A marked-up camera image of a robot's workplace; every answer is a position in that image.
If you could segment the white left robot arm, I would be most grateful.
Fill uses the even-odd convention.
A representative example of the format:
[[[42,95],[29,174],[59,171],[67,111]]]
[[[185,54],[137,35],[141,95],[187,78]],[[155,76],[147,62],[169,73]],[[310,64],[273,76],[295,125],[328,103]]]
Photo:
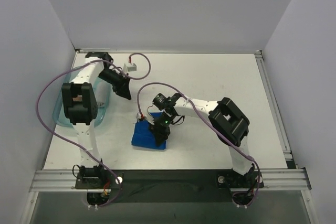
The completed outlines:
[[[107,52],[89,52],[85,56],[85,63],[87,66],[74,79],[62,85],[61,94],[65,117],[77,133],[81,155],[79,178],[94,188],[100,188],[109,179],[95,136],[94,122],[98,115],[98,102],[93,84],[100,78],[112,85],[116,95],[131,100],[130,79],[109,68],[113,59]]]

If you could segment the blue microfibre towel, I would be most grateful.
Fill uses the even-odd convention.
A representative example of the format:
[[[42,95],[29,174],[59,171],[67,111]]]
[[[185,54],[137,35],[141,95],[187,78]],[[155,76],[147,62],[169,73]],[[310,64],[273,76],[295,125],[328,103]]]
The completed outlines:
[[[152,150],[165,150],[166,140],[170,135],[170,128],[151,130],[150,124],[145,118],[138,118],[134,127],[134,133],[131,140],[132,146],[148,148]]]

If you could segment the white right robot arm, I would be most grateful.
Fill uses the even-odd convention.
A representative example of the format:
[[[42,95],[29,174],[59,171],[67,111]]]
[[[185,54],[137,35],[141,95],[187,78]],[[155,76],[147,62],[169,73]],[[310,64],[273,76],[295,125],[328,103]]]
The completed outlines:
[[[161,115],[152,119],[149,126],[156,146],[168,139],[170,125],[176,117],[199,118],[216,133],[221,142],[228,145],[235,185],[245,187],[251,182],[251,172],[256,165],[247,144],[250,121],[230,98],[206,101],[183,97],[179,93],[171,97],[159,93],[152,103],[161,111]]]

